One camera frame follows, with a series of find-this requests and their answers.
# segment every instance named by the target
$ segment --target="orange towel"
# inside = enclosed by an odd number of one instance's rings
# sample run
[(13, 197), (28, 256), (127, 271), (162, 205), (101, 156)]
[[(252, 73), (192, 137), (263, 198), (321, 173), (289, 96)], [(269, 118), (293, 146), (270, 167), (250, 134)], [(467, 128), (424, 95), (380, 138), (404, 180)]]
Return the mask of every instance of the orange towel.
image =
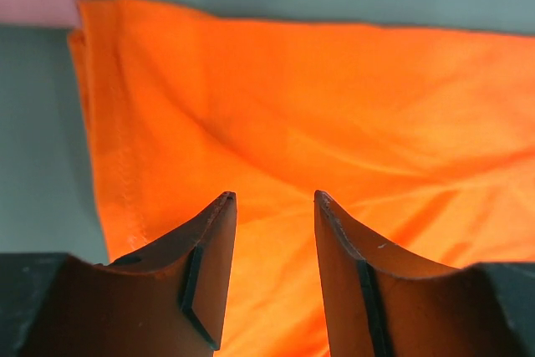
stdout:
[(112, 258), (225, 190), (220, 356), (328, 354), (313, 191), (456, 266), (535, 258), (535, 40), (87, 0), (70, 37)]

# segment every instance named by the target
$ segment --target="orange fabric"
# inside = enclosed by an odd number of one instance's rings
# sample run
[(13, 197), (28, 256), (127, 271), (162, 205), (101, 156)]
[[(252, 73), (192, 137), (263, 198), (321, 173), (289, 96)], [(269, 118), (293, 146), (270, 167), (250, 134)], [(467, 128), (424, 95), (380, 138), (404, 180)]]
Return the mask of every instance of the orange fabric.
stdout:
[(535, 40), (81, 3), (70, 38), (110, 256), (225, 190), (220, 356), (328, 353), (313, 191), (444, 263), (535, 258)]

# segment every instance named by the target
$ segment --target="dark plastic part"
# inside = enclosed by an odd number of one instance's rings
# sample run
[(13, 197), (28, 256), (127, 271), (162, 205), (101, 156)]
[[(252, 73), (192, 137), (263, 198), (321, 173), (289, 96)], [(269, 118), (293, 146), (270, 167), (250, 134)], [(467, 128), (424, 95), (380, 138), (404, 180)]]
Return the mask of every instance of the dark plastic part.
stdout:
[(236, 197), (224, 193), (107, 267), (68, 254), (0, 254), (0, 355), (212, 356), (236, 213)]
[(535, 264), (434, 263), (315, 196), (333, 357), (535, 356)]

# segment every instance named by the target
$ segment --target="orange cloth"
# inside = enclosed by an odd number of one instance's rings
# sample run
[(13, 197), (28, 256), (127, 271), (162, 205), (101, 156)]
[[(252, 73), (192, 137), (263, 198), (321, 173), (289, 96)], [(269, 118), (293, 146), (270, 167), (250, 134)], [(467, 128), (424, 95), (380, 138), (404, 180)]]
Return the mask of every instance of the orange cloth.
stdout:
[(460, 266), (535, 258), (535, 40), (87, 0), (70, 37), (110, 256), (225, 190), (220, 356), (328, 354), (313, 191)]

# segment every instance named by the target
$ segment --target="gray table surface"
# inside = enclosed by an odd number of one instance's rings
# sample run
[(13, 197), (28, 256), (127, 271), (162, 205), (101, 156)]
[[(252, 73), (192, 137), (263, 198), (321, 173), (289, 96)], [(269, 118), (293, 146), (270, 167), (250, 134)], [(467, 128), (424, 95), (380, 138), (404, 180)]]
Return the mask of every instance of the gray table surface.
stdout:
[[(219, 15), (535, 33), (533, 0), (167, 1)], [(0, 252), (105, 262), (65, 34), (0, 27)]]

